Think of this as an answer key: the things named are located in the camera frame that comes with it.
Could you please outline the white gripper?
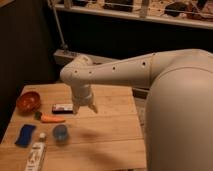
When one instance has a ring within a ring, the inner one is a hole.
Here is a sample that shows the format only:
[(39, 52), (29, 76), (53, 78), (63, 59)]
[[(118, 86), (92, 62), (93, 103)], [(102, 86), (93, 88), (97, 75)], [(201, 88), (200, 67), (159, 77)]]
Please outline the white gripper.
[(93, 104), (93, 92), (89, 84), (77, 85), (71, 87), (73, 114), (78, 114), (80, 106), (89, 106), (89, 108), (98, 113), (98, 108)]

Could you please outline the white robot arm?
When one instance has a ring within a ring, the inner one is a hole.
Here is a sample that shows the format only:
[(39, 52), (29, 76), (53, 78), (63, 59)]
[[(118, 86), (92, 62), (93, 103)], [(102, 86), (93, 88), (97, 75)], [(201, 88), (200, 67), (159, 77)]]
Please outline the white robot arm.
[(213, 171), (212, 52), (155, 52), (101, 65), (79, 55), (60, 77), (71, 88), (75, 110), (96, 108), (93, 84), (147, 88), (148, 171)]

